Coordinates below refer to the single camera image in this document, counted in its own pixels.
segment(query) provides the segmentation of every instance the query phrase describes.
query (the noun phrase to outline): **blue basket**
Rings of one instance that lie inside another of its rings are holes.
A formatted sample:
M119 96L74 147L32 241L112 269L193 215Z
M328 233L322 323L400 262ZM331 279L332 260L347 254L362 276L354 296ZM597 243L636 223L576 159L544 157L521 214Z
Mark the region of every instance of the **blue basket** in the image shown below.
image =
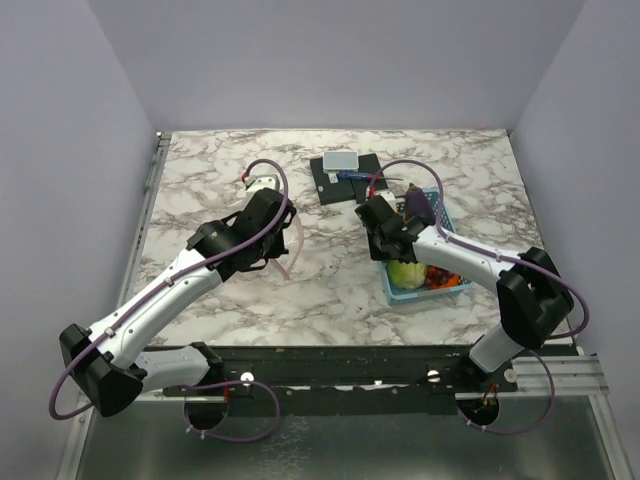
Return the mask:
M436 204L440 198L440 192L437 188L424 188L423 189L427 200L431 204L431 207L435 211ZM453 221L447 211L447 206L444 207L444 215L442 217L442 226L455 233L455 227ZM463 290L471 288L473 282L463 278L460 285L449 288L439 288L436 290L427 290L426 287L420 287L415 290L405 290L404 288L397 288L389 280L389 272L387 271L389 262L378 262L378 268L380 270L380 277L382 278L382 288L387 296L387 302L389 305L400 305L403 303L419 302L421 300L428 300L429 298L439 297L442 295L455 295Z

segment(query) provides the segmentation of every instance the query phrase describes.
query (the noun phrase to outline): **gray wall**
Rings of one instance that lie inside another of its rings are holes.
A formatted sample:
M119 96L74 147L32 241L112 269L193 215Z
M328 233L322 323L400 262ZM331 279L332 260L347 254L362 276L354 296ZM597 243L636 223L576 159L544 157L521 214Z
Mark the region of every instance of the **gray wall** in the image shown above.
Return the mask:
M512 143L547 248L590 300L580 342L600 355L640 476L638 25L638 0L589 0Z
M0 65L0 478L37 480L68 428L58 334L114 306L155 139L83 0L3 1Z
M158 130L513 128L584 0L89 0Z

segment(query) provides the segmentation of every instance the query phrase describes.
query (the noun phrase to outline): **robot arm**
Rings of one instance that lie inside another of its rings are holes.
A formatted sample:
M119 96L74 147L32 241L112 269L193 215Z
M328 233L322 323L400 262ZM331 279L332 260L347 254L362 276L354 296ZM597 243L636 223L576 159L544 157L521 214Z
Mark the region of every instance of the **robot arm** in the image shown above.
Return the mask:
M282 232L296 214L291 202L287 202L280 221L258 242L220 262L201 265L203 260L231 250L265 228L282 200L282 195L270 188L255 191L244 210L201 225L175 260L125 305L89 329L72 324L62 332L60 344L67 366L89 345L95 347L71 376L103 416L122 411L146 391L222 380L220 359L203 343L175 350L144 349L189 304L234 273L262 269L269 259L287 253ZM177 279L178 272L186 273ZM158 293L145 301L156 290ZM114 329L114 322L132 309L133 314ZM96 342L103 336L104 341Z
M420 217L405 224L382 196L369 198L356 213L367 229L373 260L398 259L434 265L458 273L497 295L500 324L476 342L461 367L472 377L482 378L494 372L525 348L541 347L573 308L573 299L566 288L505 260L521 258L558 275L551 258L541 249L532 247L526 253L518 253L455 234L444 238L435 226ZM497 258L457 245L451 238L494 252Z

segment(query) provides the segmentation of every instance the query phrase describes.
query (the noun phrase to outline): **bolt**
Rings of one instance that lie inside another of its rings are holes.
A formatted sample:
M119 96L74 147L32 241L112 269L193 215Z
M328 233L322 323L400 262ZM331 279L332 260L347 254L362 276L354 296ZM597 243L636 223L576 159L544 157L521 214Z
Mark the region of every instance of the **bolt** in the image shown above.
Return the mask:
M513 368L507 368L504 371L504 379L509 383L516 383L516 380L518 380L518 374Z
M437 370L429 370L427 372L427 381L429 383L440 383L440 372Z
M254 378L253 378L253 373L251 372L244 372L242 375L240 375L240 380L242 380L243 382L253 382ZM249 388L249 386L251 385L250 383L243 383L243 385L247 388Z

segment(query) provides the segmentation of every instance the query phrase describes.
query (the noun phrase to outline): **marble countertop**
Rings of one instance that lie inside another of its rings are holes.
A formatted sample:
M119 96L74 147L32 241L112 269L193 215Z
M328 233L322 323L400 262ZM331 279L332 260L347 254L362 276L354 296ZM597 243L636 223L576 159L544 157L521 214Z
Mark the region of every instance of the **marble countertop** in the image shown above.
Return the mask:
M177 345L471 344L499 321L496 298L480 286L452 297L389 307L369 259L355 201L321 206L309 159L325 150L428 162L442 177L458 233L526 250L540 238L506 132L254 130L175 133L142 253L136 291L158 275L203 222L230 213L239 181L256 158L286 171L305 229L291 280L273 268L237 274L194 302L153 341ZM268 166L255 173L271 173ZM433 186L422 169L392 176ZM407 182L390 185L395 194Z

